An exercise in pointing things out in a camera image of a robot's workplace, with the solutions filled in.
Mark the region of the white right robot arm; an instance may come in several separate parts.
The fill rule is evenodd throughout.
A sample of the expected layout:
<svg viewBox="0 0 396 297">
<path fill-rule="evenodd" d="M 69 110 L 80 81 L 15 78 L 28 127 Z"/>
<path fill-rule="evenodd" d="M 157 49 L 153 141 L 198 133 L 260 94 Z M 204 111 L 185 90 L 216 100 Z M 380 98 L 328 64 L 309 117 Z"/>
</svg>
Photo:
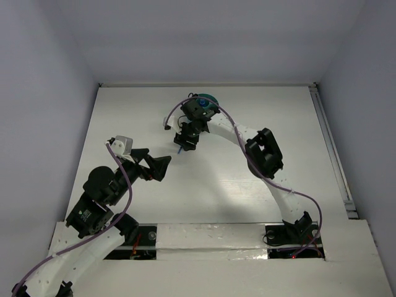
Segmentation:
<svg viewBox="0 0 396 297">
<path fill-rule="evenodd" d="M 310 223 L 311 219 L 282 173 L 283 155 L 272 131 L 267 128 L 259 131 L 238 124 L 214 101 L 204 108 L 197 99 L 191 97 L 176 105 L 188 122 L 179 124 L 177 117 L 173 116 L 175 110 L 171 110 L 163 121 L 164 128 L 176 132 L 175 141 L 185 150 L 195 150 L 203 132 L 239 146 L 251 173 L 265 183 L 275 199 L 285 225 L 286 238 L 293 243 L 300 242 L 308 233 L 304 224 Z"/>
</svg>

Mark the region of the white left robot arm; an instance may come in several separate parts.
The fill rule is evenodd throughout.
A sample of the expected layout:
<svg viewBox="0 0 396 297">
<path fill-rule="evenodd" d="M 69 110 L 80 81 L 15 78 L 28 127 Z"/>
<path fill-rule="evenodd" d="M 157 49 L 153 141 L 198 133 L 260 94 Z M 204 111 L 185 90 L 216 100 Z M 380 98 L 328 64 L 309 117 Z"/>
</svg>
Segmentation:
<svg viewBox="0 0 396 297">
<path fill-rule="evenodd" d="M 137 179 L 162 181 L 171 157 L 153 158 L 146 148 L 107 149 L 118 168 L 98 166 L 89 173 L 64 222 L 66 235 L 14 285 L 12 296 L 72 296 L 81 275 L 138 237 L 139 223 L 127 214 L 132 185 Z"/>
</svg>

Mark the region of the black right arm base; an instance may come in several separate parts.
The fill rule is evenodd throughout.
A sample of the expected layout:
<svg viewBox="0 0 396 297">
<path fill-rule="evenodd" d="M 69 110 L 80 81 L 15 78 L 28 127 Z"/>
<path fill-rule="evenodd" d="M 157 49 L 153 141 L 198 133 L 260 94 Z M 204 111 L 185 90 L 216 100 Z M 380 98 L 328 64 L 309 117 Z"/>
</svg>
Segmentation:
<svg viewBox="0 0 396 297">
<path fill-rule="evenodd" d="M 319 225 L 307 211 L 294 223 L 267 225 L 262 241 L 269 247 L 271 259 L 325 259 Z"/>
</svg>

